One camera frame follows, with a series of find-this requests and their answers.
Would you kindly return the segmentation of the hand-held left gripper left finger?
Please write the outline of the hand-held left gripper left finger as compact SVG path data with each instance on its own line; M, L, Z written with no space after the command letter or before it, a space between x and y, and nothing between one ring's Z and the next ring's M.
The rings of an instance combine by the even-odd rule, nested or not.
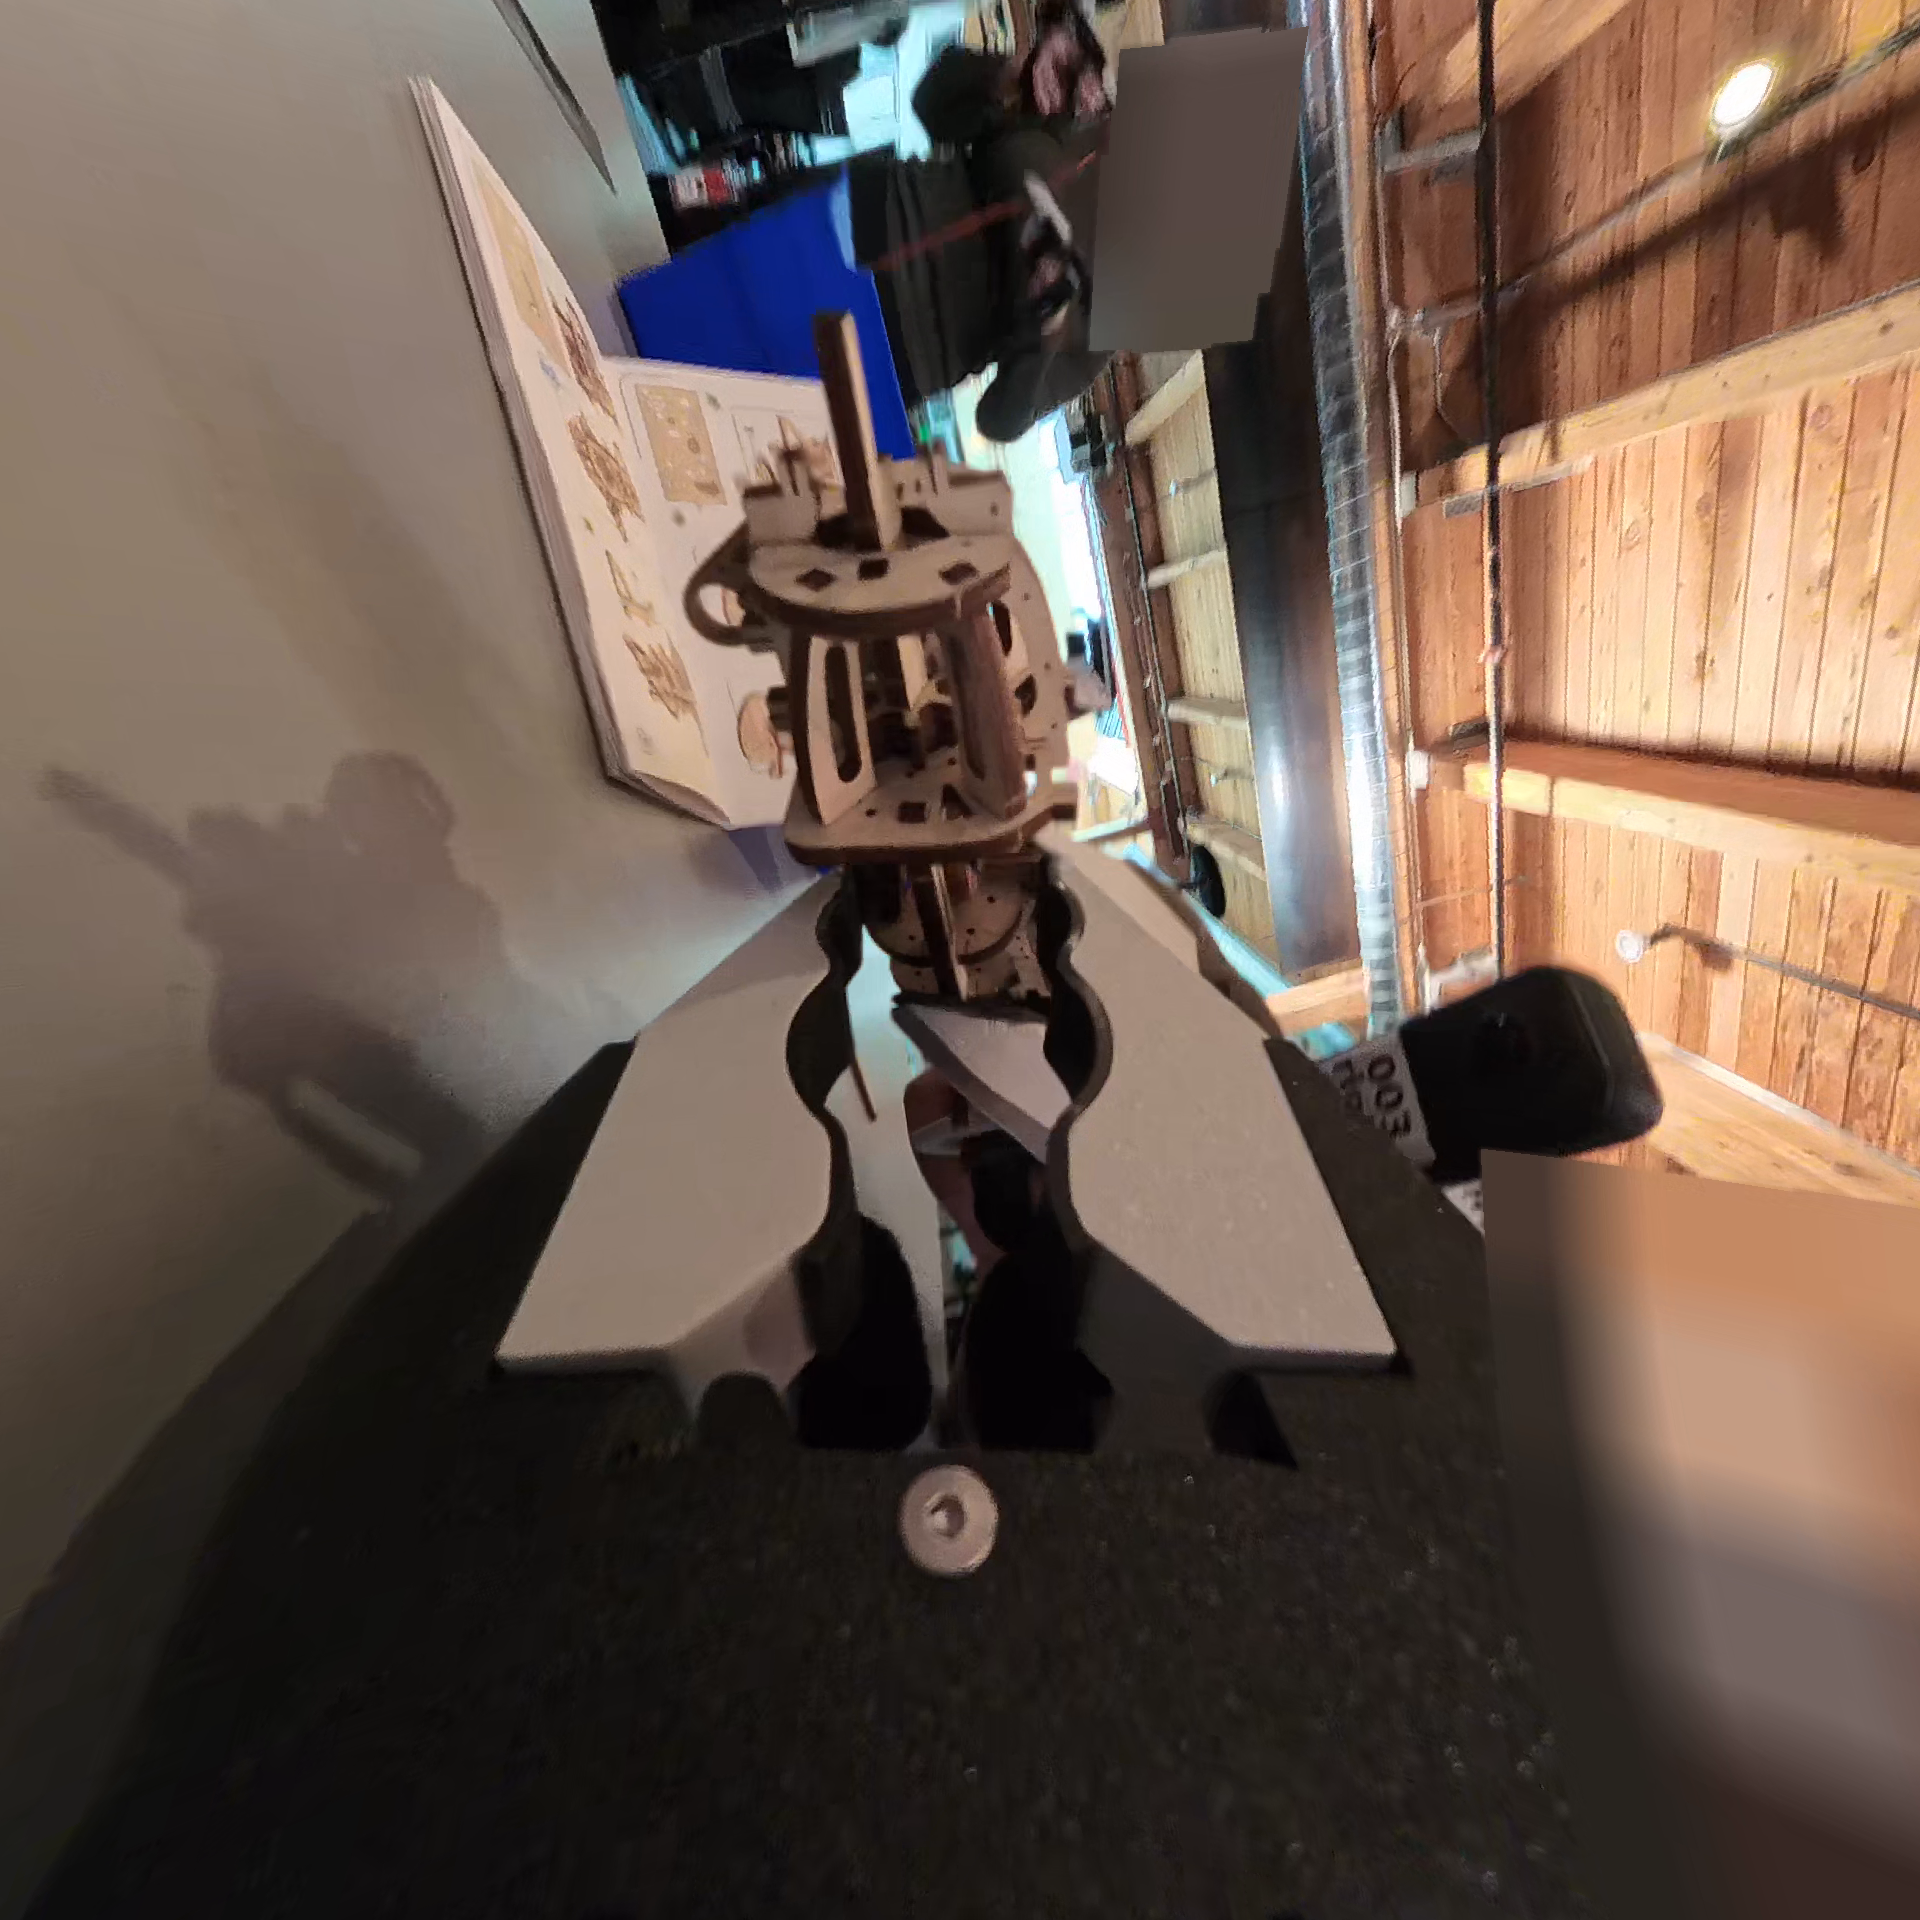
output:
M495 1347L515 1376L901 1376L901 1246L861 1204L866 931L826 875L632 1041Z

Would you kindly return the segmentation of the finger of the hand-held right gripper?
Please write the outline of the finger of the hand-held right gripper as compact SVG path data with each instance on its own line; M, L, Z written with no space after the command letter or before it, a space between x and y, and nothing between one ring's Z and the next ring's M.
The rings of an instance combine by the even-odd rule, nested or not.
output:
M939 1002L897 1002L893 1020L925 1067L969 1108L1020 1144L1049 1144L1070 1091L1046 1057L1046 1022Z

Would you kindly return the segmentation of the large black ceiling pipe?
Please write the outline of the large black ceiling pipe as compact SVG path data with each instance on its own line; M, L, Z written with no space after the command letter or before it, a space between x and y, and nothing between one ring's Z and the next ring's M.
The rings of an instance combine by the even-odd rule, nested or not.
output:
M1247 342L1205 368L1278 969L1310 975L1360 955L1313 364Z

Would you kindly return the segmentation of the white instruction booklet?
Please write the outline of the white instruction booklet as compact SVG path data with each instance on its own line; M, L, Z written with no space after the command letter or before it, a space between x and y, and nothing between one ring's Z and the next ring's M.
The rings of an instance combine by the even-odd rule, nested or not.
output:
M410 79L606 775L729 829L784 822L796 757L774 652L687 615L746 491L839 483L816 380L606 352L433 78Z

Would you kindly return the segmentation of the silver ventilation duct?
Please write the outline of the silver ventilation duct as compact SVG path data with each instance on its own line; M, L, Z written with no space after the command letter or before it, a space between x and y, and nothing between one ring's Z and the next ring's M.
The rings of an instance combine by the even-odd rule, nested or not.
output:
M1301 123L1314 409L1334 617L1366 1026L1419 1008L1414 852L1404 773L1386 340L1373 200L1368 4L1290 4L1306 32Z

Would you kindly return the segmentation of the wooden mechanical model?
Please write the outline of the wooden mechanical model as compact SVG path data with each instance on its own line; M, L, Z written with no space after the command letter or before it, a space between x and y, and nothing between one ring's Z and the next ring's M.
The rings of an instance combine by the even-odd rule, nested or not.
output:
M881 451L848 311L813 321L836 482L773 451L685 588L709 642L770 653L788 853L841 872L901 999L1042 1018L1045 833L1072 824L1070 674L997 467Z

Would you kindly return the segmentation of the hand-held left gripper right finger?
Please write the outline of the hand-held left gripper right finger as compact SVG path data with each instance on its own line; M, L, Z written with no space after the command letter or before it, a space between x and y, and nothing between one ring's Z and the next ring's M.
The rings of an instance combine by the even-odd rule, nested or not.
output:
M1079 1338L1109 1379L1386 1369L1397 1341L1289 1100L1272 1031L1185 899L1046 848L1057 1011L1090 1060L1054 1136L1084 1253Z

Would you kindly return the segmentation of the blue plastic bin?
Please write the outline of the blue plastic bin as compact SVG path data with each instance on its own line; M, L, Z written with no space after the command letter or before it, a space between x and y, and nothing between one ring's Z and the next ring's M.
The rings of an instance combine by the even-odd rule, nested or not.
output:
M916 453L881 290L855 259L841 175L622 278L616 298L644 359L786 377L820 371L816 316L850 314L876 445L894 459Z

